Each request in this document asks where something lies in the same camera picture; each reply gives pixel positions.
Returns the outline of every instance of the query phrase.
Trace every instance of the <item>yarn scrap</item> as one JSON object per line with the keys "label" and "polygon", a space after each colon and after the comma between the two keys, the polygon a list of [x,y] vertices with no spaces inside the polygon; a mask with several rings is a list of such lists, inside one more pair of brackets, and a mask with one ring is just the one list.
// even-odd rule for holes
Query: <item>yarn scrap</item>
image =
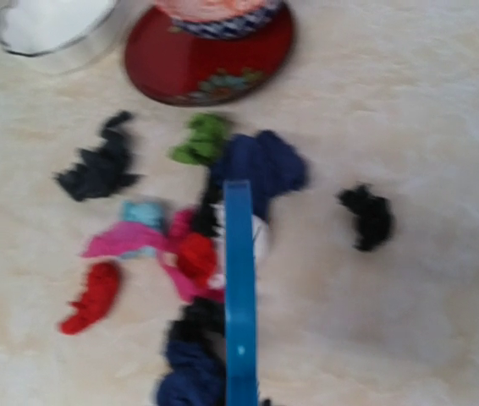
{"label": "yarn scrap", "polygon": [[264,130],[256,137],[237,134],[211,166],[212,180],[249,180],[253,214],[267,222],[270,200],[308,183],[307,164],[295,148]]}
{"label": "yarn scrap", "polygon": [[121,124],[132,119],[120,112],[102,127],[104,144],[95,151],[80,150],[81,163],[56,175],[58,184],[76,201],[108,197],[134,184],[139,176],[126,173],[132,162],[129,135]]}
{"label": "yarn scrap", "polygon": [[207,281],[217,270],[213,242],[201,234],[190,233],[179,245],[177,266],[198,288],[207,288]]}
{"label": "yarn scrap", "polygon": [[224,400],[226,368],[208,331],[224,332],[224,307],[195,298],[168,331],[164,355],[172,372],[159,383],[158,406],[217,406]]}
{"label": "yarn scrap", "polygon": [[223,302],[223,289],[200,288],[177,267],[177,263],[170,264],[167,261],[167,254],[175,255],[175,260],[177,261],[179,246],[190,234],[190,223],[193,214],[194,211],[186,209],[178,211],[174,215],[168,232],[168,243],[163,250],[157,251],[157,260],[164,271],[172,279],[176,291],[183,301],[190,303],[196,296],[201,296],[218,302]]}
{"label": "yarn scrap", "polygon": [[112,309],[119,291],[121,274],[113,262],[101,262],[87,273],[85,292],[70,304],[75,313],[59,325],[59,330],[68,335],[78,334],[101,320]]}
{"label": "yarn scrap", "polygon": [[198,113],[188,127],[189,139],[175,146],[169,156],[188,165],[211,165],[221,156],[228,137],[228,123],[215,114]]}
{"label": "yarn scrap", "polygon": [[355,215],[357,250],[373,251],[392,237],[395,220],[388,199],[372,195],[365,184],[343,190],[338,199]]}

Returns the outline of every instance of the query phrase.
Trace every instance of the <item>white bowl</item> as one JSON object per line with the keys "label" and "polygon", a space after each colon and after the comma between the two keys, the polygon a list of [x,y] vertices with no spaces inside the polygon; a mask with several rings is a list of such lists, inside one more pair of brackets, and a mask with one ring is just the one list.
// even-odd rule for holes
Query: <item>white bowl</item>
{"label": "white bowl", "polygon": [[11,0],[0,10],[0,45],[33,69],[61,74],[108,50],[126,17],[124,0]]}

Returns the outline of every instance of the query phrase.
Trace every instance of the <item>pink fabric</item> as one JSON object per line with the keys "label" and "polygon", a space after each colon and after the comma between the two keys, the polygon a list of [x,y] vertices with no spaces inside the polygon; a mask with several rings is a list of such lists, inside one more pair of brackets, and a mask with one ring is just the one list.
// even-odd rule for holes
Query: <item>pink fabric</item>
{"label": "pink fabric", "polygon": [[118,222],[109,230],[93,237],[82,256],[121,256],[126,252],[151,246],[157,250],[157,260],[172,279],[182,300],[190,303],[196,296],[200,296],[222,303],[223,289],[198,288],[178,267],[170,266],[165,261],[166,253],[178,254],[179,244],[190,232],[193,215],[194,211],[191,209],[178,211],[173,216],[168,237],[138,222]]}
{"label": "pink fabric", "polygon": [[150,246],[162,250],[166,240],[158,231],[139,222],[118,222],[104,233],[98,234],[89,243],[84,258],[97,256],[120,256]]}
{"label": "pink fabric", "polygon": [[166,252],[177,255],[179,244],[190,233],[190,220],[193,215],[194,211],[191,209],[178,211],[175,214],[168,233],[168,244],[164,250],[159,250],[157,252],[157,260],[175,284],[179,297],[185,302],[190,303],[196,296],[200,296],[202,298],[208,298],[222,303],[224,302],[224,290],[198,288],[193,281],[178,269],[178,267],[168,265],[164,259]]}

